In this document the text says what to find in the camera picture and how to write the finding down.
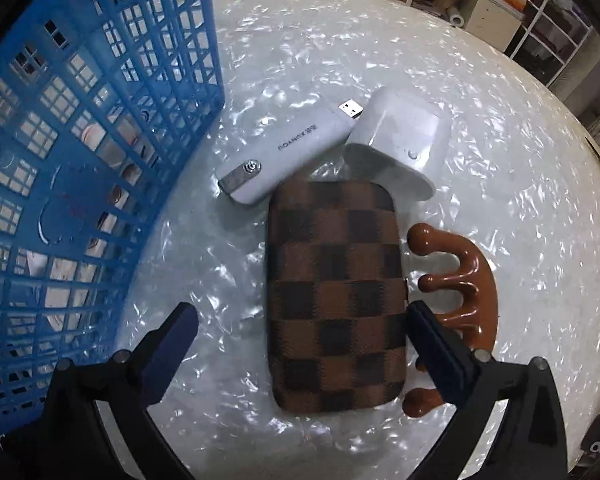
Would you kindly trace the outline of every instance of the brown hair claw clip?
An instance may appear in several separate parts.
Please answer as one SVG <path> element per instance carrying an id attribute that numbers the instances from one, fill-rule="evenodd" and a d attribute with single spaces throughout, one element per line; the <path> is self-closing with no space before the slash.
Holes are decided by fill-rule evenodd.
<path id="1" fill-rule="evenodd" d="M 424 274 L 418 280 L 422 292 L 456 290 L 462 294 L 462 306 L 446 314 L 436 314 L 443 326 L 461 332 L 471 349 L 491 352 L 498 330 L 498 294 L 491 268 L 474 243 L 460 235 L 439 231 L 428 224 L 416 224 L 407 233 L 407 243 L 414 254 L 426 256 L 434 252 L 455 254 L 460 260 L 457 270 L 449 274 Z M 416 362 L 418 370 L 424 367 Z M 414 388 L 407 392 L 402 410 L 419 417 L 441 406 L 437 390 Z"/>

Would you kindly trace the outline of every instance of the blue plastic basket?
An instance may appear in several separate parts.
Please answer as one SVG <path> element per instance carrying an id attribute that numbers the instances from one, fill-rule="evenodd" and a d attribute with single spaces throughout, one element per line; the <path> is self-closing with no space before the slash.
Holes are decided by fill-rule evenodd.
<path id="1" fill-rule="evenodd" d="M 0 434 L 109 357 L 142 248 L 224 92 L 211 0 L 35 0 L 0 44 Z"/>

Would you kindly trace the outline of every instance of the white wire rack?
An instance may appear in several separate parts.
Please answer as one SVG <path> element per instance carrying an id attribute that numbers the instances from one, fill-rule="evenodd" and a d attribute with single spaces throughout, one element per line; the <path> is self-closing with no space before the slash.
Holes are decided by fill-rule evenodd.
<path id="1" fill-rule="evenodd" d="M 570 11 L 565 10 L 564 12 L 568 12 L 571 16 L 574 16 L 576 18 L 576 20 L 578 22 L 580 22 L 580 25 L 583 27 L 584 35 L 579 42 L 576 42 L 568 32 L 566 32 L 563 28 L 561 28 L 557 23 L 555 23 L 555 21 L 550 16 L 547 15 L 547 13 L 545 13 L 545 9 L 546 9 L 546 6 L 549 3 L 549 1 L 550 0 L 542 0 L 542 4 L 539 7 L 536 6 L 536 4 L 533 3 L 531 0 L 526 1 L 527 5 L 530 5 L 531 7 L 533 7 L 536 10 L 536 15 L 531 20 L 531 23 L 529 23 L 528 27 L 525 27 L 525 25 L 520 25 L 520 27 L 524 30 L 524 34 L 523 34 L 522 38 L 520 39 L 520 42 L 518 43 L 518 45 L 513 50 L 513 53 L 510 55 L 510 58 L 513 59 L 516 56 L 516 54 L 519 52 L 520 48 L 522 48 L 523 43 L 525 43 L 526 39 L 529 37 L 532 37 L 544 49 L 549 51 L 549 53 L 552 56 L 554 56 L 555 59 L 558 60 L 558 63 L 560 64 L 560 68 L 555 72 L 555 74 L 552 76 L 552 78 L 549 80 L 549 82 L 546 84 L 546 86 L 550 86 L 551 83 L 553 83 L 556 80 L 556 78 L 562 73 L 562 70 L 564 70 L 564 67 L 569 64 L 571 59 L 573 59 L 573 56 L 576 55 L 576 53 L 579 51 L 580 47 L 585 43 L 585 41 L 587 41 L 587 38 L 589 37 L 589 35 L 591 34 L 591 32 L 593 30 L 593 27 L 591 27 L 590 25 L 587 25 L 587 23 L 584 22 L 584 20 L 578 15 L 577 12 L 574 12 L 573 10 L 570 10 Z M 563 59 L 560 56 L 559 52 L 556 52 L 553 48 L 549 47 L 549 45 L 547 45 L 538 36 L 538 34 L 536 34 L 536 32 L 534 31 L 534 27 L 536 26 L 536 24 L 538 23 L 538 21 L 541 18 L 544 18 L 549 23 L 551 23 L 573 45 L 573 47 L 574 47 L 573 51 L 571 52 L 571 54 L 569 55 L 569 57 L 567 59 Z"/>

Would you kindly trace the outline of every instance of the white wireless earbuds case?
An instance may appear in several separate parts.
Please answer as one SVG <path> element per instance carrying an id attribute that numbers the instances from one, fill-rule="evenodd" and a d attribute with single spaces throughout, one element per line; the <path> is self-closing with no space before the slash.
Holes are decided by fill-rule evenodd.
<path id="1" fill-rule="evenodd" d="M 447 110 L 411 90 L 383 86 L 371 95 L 347 139 L 344 159 L 353 173 L 392 196 L 423 202 L 436 193 L 450 137 Z"/>

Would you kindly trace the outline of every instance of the usb connector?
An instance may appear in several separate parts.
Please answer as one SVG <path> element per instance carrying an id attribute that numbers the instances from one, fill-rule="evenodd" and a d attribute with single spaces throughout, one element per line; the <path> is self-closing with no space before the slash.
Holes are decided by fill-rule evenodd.
<path id="1" fill-rule="evenodd" d="M 360 117 L 362 110 L 364 110 L 364 108 L 357 102 L 355 102 L 353 99 L 344 101 L 340 106 L 338 106 L 338 108 L 352 119 L 357 119 L 358 117 Z"/>

